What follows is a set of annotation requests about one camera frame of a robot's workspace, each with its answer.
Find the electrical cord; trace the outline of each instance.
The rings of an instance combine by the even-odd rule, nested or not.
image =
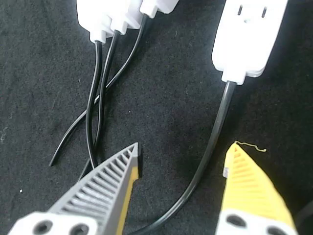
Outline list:
[[[104,69],[103,69],[104,72],[103,72],[103,78],[101,81],[101,87],[103,86],[101,90],[103,91],[100,92],[100,98],[99,98],[100,103],[101,103],[101,105],[99,105],[99,111],[101,112],[99,113],[99,124],[101,125],[103,124],[102,119],[103,119],[103,114],[104,114],[104,110],[102,110],[102,108],[104,109],[104,101],[105,101],[104,87],[109,77],[109,73],[110,73],[110,69],[111,69],[113,57],[115,54],[115,49],[117,46],[119,35],[120,34],[118,31],[114,32],[114,36],[111,41],[111,45],[110,45],[109,52],[108,52]],[[95,151],[96,145],[93,143],[93,140],[92,140],[92,110],[93,110],[94,100],[96,98],[96,92],[97,92],[97,86],[94,83],[91,86],[90,95],[89,95],[88,104],[87,104],[87,112],[86,112],[86,139],[87,139],[87,147],[88,147],[89,159],[90,159],[92,169],[95,169],[98,166],[98,161],[96,159],[96,151]],[[97,137],[99,137],[98,134],[101,133],[101,130],[102,130],[102,126],[98,126]]]
[[[309,217],[313,215],[313,201],[309,202],[298,214],[294,217],[294,223],[297,228]]]
[[[98,129],[97,129],[96,140],[94,142],[94,149],[97,149],[99,145],[100,137],[101,137],[102,130],[103,130],[104,109],[105,109],[105,102],[106,102],[106,85],[108,83],[109,73],[111,70],[112,61],[113,61],[113,57],[115,54],[119,36],[120,36],[120,32],[115,30],[113,34],[112,42],[109,48],[108,56],[104,64],[103,75],[102,75],[101,85],[100,85]]]
[[[227,82],[208,145],[201,159],[201,162],[198,166],[198,169],[194,177],[192,178],[191,182],[189,183],[187,189],[185,190],[185,192],[178,199],[178,201],[158,220],[156,220],[155,222],[153,222],[152,224],[146,227],[143,227],[135,232],[130,233],[130,235],[150,234],[154,232],[155,230],[157,230],[158,228],[160,228],[184,206],[184,204],[190,198],[191,194],[195,191],[197,185],[200,182],[200,179],[202,178],[204,174],[204,171],[208,165],[208,162],[210,161],[212,157],[213,150],[215,148],[215,145],[221,133],[221,129],[225,121],[225,117],[226,117],[235,87],[236,87],[235,82]]]
[[[148,16],[144,15],[144,17],[142,19],[142,23],[141,23],[141,28],[139,30],[139,33],[138,33],[136,42],[134,44],[134,47],[133,47],[129,57],[127,58],[126,62],[123,64],[123,66],[120,68],[120,70],[116,73],[116,75],[110,80],[110,82],[108,82],[108,84],[106,85],[106,92],[108,92],[112,88],[112,86],[118,81],[118,79],[121,77],[121,74],[124,72],[124,70],[128,67],[129,63],[133,59],[133,57],[134,57],[134,55],[138,49],[139,43],[141,41],[147,19],[148,19]],[[99,98],[100,98],[100,96],[98,95],[94,101],[94,105],[96,105],[99,102]],[[62,147],[65,145],[65,143],[67,142],[70,135],[73,133],[73,131],[75,130],[77,125],[85,118],[85,116],[86,116],[86,110],[73,122],[73,124],[64,133],[56,151],[53,154],[53,157],[50,161],[49,166],[53,166],[56,163]]]
[[[102,44],[99,41],[95,42],[96,49],[96,64],[94,75],[92,79],[91,89],[88,97],[87,109],[86,109],[86,137],[87,137],[87,146],[90,157],[90,162],[92,168],[97,167],[98,162],[94,156],[94,148],[92,142],[92,111],[93,111],[93,103],[97,94],[100,77],[101,77],[101,69],[102,69]]]

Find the white plug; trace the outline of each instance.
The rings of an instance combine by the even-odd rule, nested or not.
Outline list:
[[[142,0],[77,0],[79,24],[90,32],[92,42],[106,42],[115,30],[125,34],[127,28],[139,29]]]
[[[212,61],[222,81],[242,85],[267,64],[288,0],[227,0],[217,30]]]
[[[150,18],[156,16],[157,11],[164,14],[171,13],[179,0],[143,0],[140,11]]]

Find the white plug housing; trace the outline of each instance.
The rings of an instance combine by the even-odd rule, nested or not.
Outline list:
[[[222,81],[260,76],[276,41],[288,0],[227,0],[212,61]]]
[[[79,24],[90,32],[92,42],[106,42],[115,30],[125,34],[127,28],[139,29],[142,0],[77,0]]]
[[[150,18],[156,16],[157,11],[164,14],[171,13],[179,0],[143,0],[140,11]]]

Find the black fabric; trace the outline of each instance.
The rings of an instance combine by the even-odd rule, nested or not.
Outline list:
[[[223,0],[181,0],[170,15],[159,13],[108,94],[103,156],[135,141],[144,153],[127,233],[162,215],[200,162],[225,85],[211,61],[223,6]],[[196,193],[156,234],[214,234],[225,184],[224,156],[235,140],[268,149],[245,148],[292,214],[313,199],[312,9],[311,0],[289,3],[264,74],[247,78],[235,90]],[[84,167],[84,125],[56,166],[48,164],[63,133],[86,108],[94,45],[77,22],[74,0],[2,0],[0,25],[0,234],[6,234],[18,218],[46,211]],[[127,58],[136,34],[129,30],[121,37],[113,71]],[[312,231],[311,220],[300,234]]]

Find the electrical outlet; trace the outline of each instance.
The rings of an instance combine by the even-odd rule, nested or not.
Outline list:
[[[212,61],[223,81],[243,84],[260,76],[285,13],[288,0],[227,0],[217,30]]]

